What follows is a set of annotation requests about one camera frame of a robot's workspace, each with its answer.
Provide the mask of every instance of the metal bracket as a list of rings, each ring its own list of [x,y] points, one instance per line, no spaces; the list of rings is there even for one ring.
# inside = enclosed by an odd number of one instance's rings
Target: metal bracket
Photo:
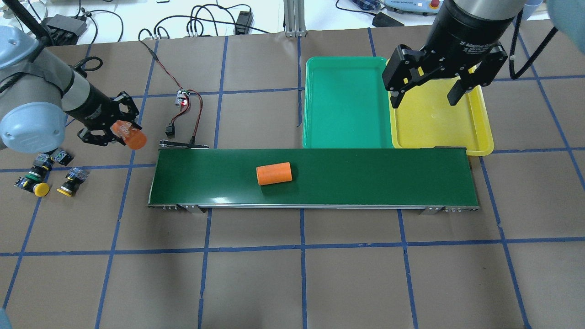
[[[305,36],[305,0],[284,0],[284,35]]]

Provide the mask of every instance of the yellow tray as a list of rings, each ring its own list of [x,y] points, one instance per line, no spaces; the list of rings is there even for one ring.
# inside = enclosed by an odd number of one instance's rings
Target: yellow tray
[[[481,87],[465,94],[452,107],[447,93],[453,83],[455,79],[431,80],[409,90],[398,109],[390,105],[395,148],[465,146],[470,156],[485,156],[494,150]]]

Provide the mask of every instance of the cable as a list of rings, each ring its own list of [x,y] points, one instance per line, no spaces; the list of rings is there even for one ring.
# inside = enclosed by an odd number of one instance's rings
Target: cable
[[[182,94],[185,95],[185,101],[187,102],[187,107],[185,109],[183,109],[183,103],[181,103],[181,111],[171,119],[169,126],[174,126],[175,120],[177,120],[177,118],[182,116],[183,114],[189,112],[189,110],[191,109],[191,101],[189,100],[189,93],[183,92]]]
[[[116,16],[117,16],[117,17],[120,19],[120,24],[122,25],[122,31],[120,32],[120,37],[118,38],[118,41],[117,41],[117,42],[120,42],[120,40],[122,40],[122,36],[124,35],[124,21],[122,20],[122,18],[120,17],[120,15],[118,15],[118,14],[117,14],[117,13],[115,13],[115,12],[106,11],[106,10],[103,10],[103,9],[96,9],[96,10],[94,10],[94,11],[88,11],[88,13],[94,13],[94,12],[107,12],[107,13],[111,13],[111,14],[114,14],[114,15],[116,15]]]
[[[81,14],[81,0],[79,0],[79,9],[77,10],[77,13],[75,14],[75,19],[79,18],[79,14]]]
[[[29,6],[31,9],[33,9],[33,12],[35,13],[35,15],[37,16],[37,18],[39,18],[39,22],[42,21],[43,19],[40,17],[39,13],[36,12],[35,7],[33,7],[33,4],[30,3],[30,0],[26,0],[26,2],[29,3]]]
[[[372,12],[365,12],[365,11],[355,11],[355,10],[352,10],[352,9],[341,8],[341,7],[338,5],[338,3],[339,3],[339,0],[337,0],[337,1],[335,2],[335,7],[336,7],[337,9],[341,9],[341,10],[343,10],[343,11],[347,11],[347,12],[359,12],[359,13],[366,13],[366,14],[368,14],[368,15],[372,15],[372,16],[375,16],[375,15],[376,15],[375,13],[372,13]]]
[[[140,40],[140,34],[142,34],[142,32],[146,31],[148,33],[148,35],[150,36],[150,39],[154,39],[154,37],[152,36],[152,33],[150,33],[150,30],[148,29],[142,29],[138,32],[138,40]]]
[[[195,24],[197,24],[197,23],[201,24],[201,32],[199,32],[198,34],[195,34],[195,32],[189,30],[189,27],[191,27],[191,22],[192,21],[195,21]],[[193,36],[196,36],[196,35],[197,36],[202,36],[203,35],[203,32],[205,31],[205,28],[203,27],[203,23],[201,23],[201,21],[199,19],[191,19],[191,20],[189,20],[187,22],[187,25],[186,25],[185,28],[187,29],[187,34],[189,36],[191,36],[191,35],[193,35]]]
[[[165,21],[165,20],[167,20],[167,19],[171,19],[171,18],[177,18],[177,17],[183,17],[183,18],[192,18],[191,16],[187,16],[187,15],[172,15],[172,16],[168,16],[168,17],[165,17],[165,18],[161,19],[161,20],[160,20],[158,23],[156,23],[156,25],[155,25],[155,26],[158,26],[158,25],[160,25],[162,22],[164,22],[164,21]],[[253,27],[251,27],[251,26],[249,26],[249,25],[244,25],[244,24],[238,24],[238,23],[235,23],[235,24],[234,24],[234,23],[232,23],[232,22],[221,22],[221,21],[219,21],[219,20],[215,20],[215,21],[214,21],[214,20],[209,20],[209,19],[205,19],[205,18],[197,18],[197,19],[199,19],[199,20],[203,20],[204,22],[216,22],[216,23],[220,23],[220,24],[230,24],[230,25],[235,25],[235,26],[242,26],[242,27],[244,27],[244,28],[249,28],[249,29],[251,29],[251,30],[256,30],[256,31],[259,31],[259,32],[262,32],[262,33],[270,33],[270,32],[268,32],[268,31],[261,30],[261,29],[257,29],[257,28],[253,28]]]
[[[20,19],[18,19],[18,17],[16,17],[16,15],[14,16],[14,18],[16,18],[16,21],[18,22],[18,25],[20,25],[20,30],[21,31],[25,31],[25,28],[22,27],[22,22],[20,22]]]
[[[197,135],[197,128],[199,127],[199,120],[201,119],[201,112],[203,112],[203,98],[201,98],[201,94],[196,92],[193,89],[189,89],[188,91],[193,92],[199,98],[199,115],[197,116],[197,121],[195,123],[195,129],[193,129],[193,135],[191,135],[191,140],[189,144],[195,143],[195,136]]]
[[[197,10],[197,13],[195,14],[195,16],[193,16],[193,12],[195,11],[195,8],[199,8],[199,9]],[[209,9],[207,9],[206,7],[201,6],[201,5],[197,5],[197,6],[194,6],[193,8],[191,8],[190,18],[197,19],[197,15],[199,14],[199,11],[201,9],[205,9],[209,13],[209,15],[211,16],[211,19],[214,21],[215,35],[219,36],[218,25],[215,22],[215,17],[213,15],[213,13],[211,13],[211,11]],[[197,21],[195,21],[195,30],[194,31],[193,31],[193,26],[191,26],[191,33],[195,34],[196,32],[197,32]]]
[[[246,4],[239,4],[239,5],[234,5],[234,6],[231,6],[231,7],[226,7],[226,9],[232,9],[232,8],[235,8],[235,7],[238,7],[238,6],[246,6],[246,7],[248,7],[248,9],[250,9],[250,11],[252,11],[252,7],[250,7],[250,5],[246,5]]]
[[[177,81],[177,79],[175,79],[175,77],[173,77],[173,75],[165,68],[165,66],[161,63],[161,61],[159,60],[159,57],[154,53],[154,50],[152,50],[147,44],[145,44],[142,40],[138,40],[141,44],[144,45],[144,47],[146,47],[146,49],[149,51],[150,55],[152,56],[152,58],[154,58],[154,60],[160,65],[160,67],[168,74],[169,77],[171,77],[173,79],[173,81],[175,81],[175,83],[177,84],[177,86],[179,87],[179,89],[183,90],[183,87],[181,86],[181,84]],[[195,136],[197,134],[197,128],[199,127],[199,120],[201,119],[201,112],[203,111],[203,98],[201,98],[201,94],[196,92],[193,89],[188,89],[188,92],[193,92],[195,95],[197,95],[197,97],[199,98],[199,115],[197,116],[197,122],[195,123],[195,129],[193,130],[193,134],[191,135],[191,141],[190,143],[193,144],[195,142]],[[181,104],[181,111],[175,115],[170,122],[169,126],[174,127],[175,125],[175,120],[177,120],[178,117],[184,115],[185,113],[188,113],[189,110],[191,109],[191,100],[189,99],[189,93],[187,92],[183,92],[183,95],[187,96],[186,97],[186,101],[187,101],[187,107],[185,109],[183,109],[183,104]]]
[[[520,78],[524,74],[524,72],[526,72],[526,70],[530,67],[530,65],[532,65],[532,63],[534,63],[536,58],[542,53],[542,51],[544,50],[546,45],[550,42],[550,40],[552,40],[552,38],[555,36],[556,32],[559,31],[557,28],[553,27],[550,30],[550,32],[546,35],[544,40],[540,43],[540,45],[536,48],[536,50],[534,51],[534,54],[532,54],[532,56],[530,56],[530,58],[526,61],[526,64],[524,64],[524,66],[522,66],[520,71],[515,73],[514,72],[515,71],[514,70],[514,54],[516,53],[516,41],[518,40],[518,33],[520,30],[520,22],[522,21],[522,14],[523,13],[524,13],[524,9],[521,10],[520,13],[518,13],[518,16],[516,16],[516,24],[514,25],[514,35],[512,36],[512,45],[510,46],[510,59],[508,61],[508,68],[510,69],[510,79],[512,79],[512,80],[516,80],[516,79]]]
[[[89,62],[90,60],[98,61],[98,65],[96,67],[92,67],[92,68],[84,68],[83,70],[86,72],[97,71],[97,70],[99,70],[100,67],[102,67],[102,65],[104,65],[104,61],[101,58],[99,58],[98,56],[89,56],[89,57],[86,57],[86,58],[78,61],[77,64],[73,65],[73,68],[82,67],[83,65],[86,65],[87,62]]]
[[[173,81],[175,81],[175,83],[177,84],[177,86],[179,87],[179,89],[183,89],[183,87],[181,86],[181,84],[177,81],[177,79],[175,79],[175,77],[173,77],[173,75],[167,70],[167,68],[161,63],[161,61],[159,60],[159,57],[154,53],[154,50],[152,50],[149,46],[147,46],[142,40],[138,40],[141,44],[143,44],[146,49],[148,49],[150,55],[152,56],[152,58],[154,58],[154,60],[156,61],[156,63],[168,74],[169,77],[171,77],[171,79],[173,79]]]
[[[168,35],[168,31],[167,31],[167,29],[165,29],[165,28],[164,28],[164,27],[162,27],[162,26],[159,26],[159,28],[157,29],[157,32],[156,32],[156,34],[158,34],[158,35],[159,35],[159,39],[162,39],[162,38],[163,38],[163,37],[160,35],[160,29],[163,29],[163,30],[164,30],[164,32],[167,34],[167,38],[171,39],[171,36],[170,36],[170,35]]]
[[[94,20],[94,18],[93,18],[93,17],[91,17],[91,15],[87,16],[87,18],[89,18],[89,19],[90,19],[90,20],[91,20],[91,21],[94,23],[94,26],[95,26],[95,34],[94,34],[94,38],[93,38],[93,40],[91,40],[91,42],[90,42],[90,44],[94,44],[94,42],[95,42],[95,38],[97,38],[97,37],[98,37],[98,32],[99,32],[98,25],[95,23],[95,20]]]

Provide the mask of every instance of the power adapter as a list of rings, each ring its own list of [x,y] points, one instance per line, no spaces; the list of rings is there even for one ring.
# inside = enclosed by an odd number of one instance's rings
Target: power adapter
[[[383,28],[386,26],[404,26],[404,24],[384,14],[383,12],[379,12],[376,16],[374,16],[371,24],[377,28]]]
[[[241,25],[236,25],[234,28],[234,34],[236,35],[246,35],[248,33],[250,33],[250,29],[248,28],[248,26],[252,25],[252,11],[249,12],[240,12],[240,14],[238,15],[238,20],[236,21],[236,23],[241,24]]]

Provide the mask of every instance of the gray robot arm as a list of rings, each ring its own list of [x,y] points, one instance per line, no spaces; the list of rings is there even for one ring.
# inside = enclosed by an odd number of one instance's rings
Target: gray robot arm
[[[118,120],[141,129],[132,98],[125,92],[113,100],[104,95],[85,79],[81,63],[70,67],[44,48],[43,38],[34,40],[17,28],[0,26],[0,149],[56,149],[64,140],[67,115],[85,125],[77,135],[94,145],[124,145],[110,129]],[[122,112],[120,105],[128,110]]]

